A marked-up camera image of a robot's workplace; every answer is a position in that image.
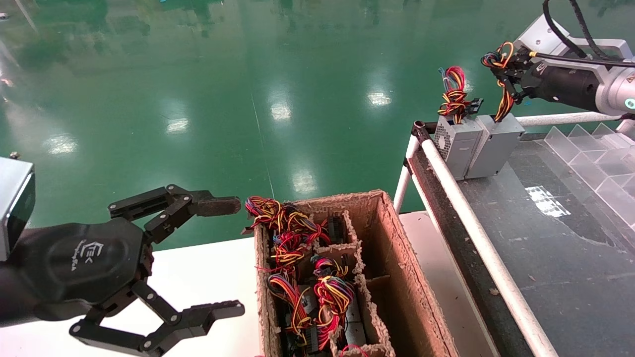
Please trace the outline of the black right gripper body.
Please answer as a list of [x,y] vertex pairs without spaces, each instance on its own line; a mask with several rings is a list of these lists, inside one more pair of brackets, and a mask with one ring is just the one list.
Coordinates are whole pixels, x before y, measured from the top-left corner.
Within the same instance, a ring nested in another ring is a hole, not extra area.
[[572,108],[598,112],[596,94],[600,65],[569,62],[566,67],[546,61],[522,59],[521,89],[524,96],[561,103]]

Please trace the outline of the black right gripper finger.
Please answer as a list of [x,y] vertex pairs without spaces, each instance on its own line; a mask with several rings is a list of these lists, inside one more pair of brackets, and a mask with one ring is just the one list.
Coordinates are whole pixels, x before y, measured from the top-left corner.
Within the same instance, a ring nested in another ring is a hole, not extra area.
[[490,52],[490,71],[493,75],[512,75],[527,70],[531,65],[530,50],[526,47],[499,47]]
[[520,105],[524,99],[530,97],[530,90],[524,86],[524,80],[528,79],[528,74],[506,74],[505,89],[513,102]]

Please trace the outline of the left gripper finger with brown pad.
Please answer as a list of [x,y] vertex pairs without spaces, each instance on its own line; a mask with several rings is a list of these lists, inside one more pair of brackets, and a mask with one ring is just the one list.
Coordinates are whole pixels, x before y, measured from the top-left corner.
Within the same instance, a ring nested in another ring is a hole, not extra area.
[[209,190],[186,190],[171,184],[109,205],[112,219],[129,222],[154,215],[143,227],[144,244],[159,244],[194,216],[233,215],[241,208],[236,196],[216,197]]

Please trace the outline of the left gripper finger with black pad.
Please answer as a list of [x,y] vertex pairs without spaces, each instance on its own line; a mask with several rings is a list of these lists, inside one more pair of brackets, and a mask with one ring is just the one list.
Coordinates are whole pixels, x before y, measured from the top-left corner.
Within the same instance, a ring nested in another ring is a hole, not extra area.
[[116,351],[136,357],[163,357],[184,339],[208,335],[213,323],[219,319],[236,318],[245,314],[238,300],[205,303],[177,311],[159,296],[145,281],[135,282],[124,290],[128,298],[138,298],[163,323],[149,335],[102,327],[101,323],[118,303],[108,307],[94,307],[71,327],[69,333],[78,341],[94,348]]

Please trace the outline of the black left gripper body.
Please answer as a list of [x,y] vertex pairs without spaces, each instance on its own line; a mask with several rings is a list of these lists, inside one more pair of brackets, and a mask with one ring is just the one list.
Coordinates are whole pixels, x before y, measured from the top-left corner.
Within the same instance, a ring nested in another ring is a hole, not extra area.
[[27,229],[14,249],[14,319],[64,321],[134,301],[151,275],[152,248],[137,225],[116,218]]

